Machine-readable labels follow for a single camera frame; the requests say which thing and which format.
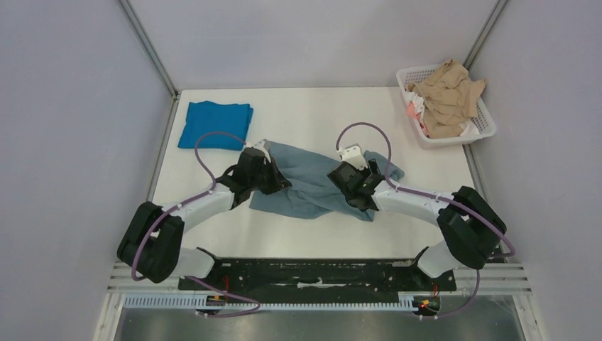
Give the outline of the grey-blue t-shirt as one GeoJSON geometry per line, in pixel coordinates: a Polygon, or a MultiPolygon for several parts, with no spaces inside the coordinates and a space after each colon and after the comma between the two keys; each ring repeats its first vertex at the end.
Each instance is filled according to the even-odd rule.
{"type": "Polygon", "coordinates": [[[373,210],[362,212],[350,206],[328,179],[327,174],[339,165],[337,160],[277,142],[270,143],[269,151],[291,186],[270,195],[255,192],[249,204],[252,210],[304,220],[317,219],[330,212],[364,222],[374,220],[373,210]]]}

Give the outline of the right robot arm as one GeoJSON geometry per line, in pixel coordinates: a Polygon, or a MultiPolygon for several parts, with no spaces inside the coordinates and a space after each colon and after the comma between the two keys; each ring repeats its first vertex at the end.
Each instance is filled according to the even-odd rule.
{"type": "Polygon", "coordinates": [[[374,161],[363,170],[341,162],[327,177],[352,207],[396,212],[439,228],[442,242],[421,251],[410,270],[410,281],[420,290],[460,266],[482,269],[498,244],[507,240],[505,223],[473,188],[441,193],[403,187],[381,174],[374,161]]]}

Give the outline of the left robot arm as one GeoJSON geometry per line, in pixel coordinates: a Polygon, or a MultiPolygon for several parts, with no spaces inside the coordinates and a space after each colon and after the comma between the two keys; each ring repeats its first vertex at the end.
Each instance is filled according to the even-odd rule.
{"type": "Polygon", "coordinates": [[[161,283],[170,276],[193,276],[206,290],[221,285],[223,272],[217,256],[200,248],[182,246],[184,234],[213,216],[228,212],[258,191],[272,195],[291,187],[274,157],[262,147],[245,148],[238,162],[200,193],[172,205],[140,204],[117,249],[129,265],[134,281],[161,283]]]}

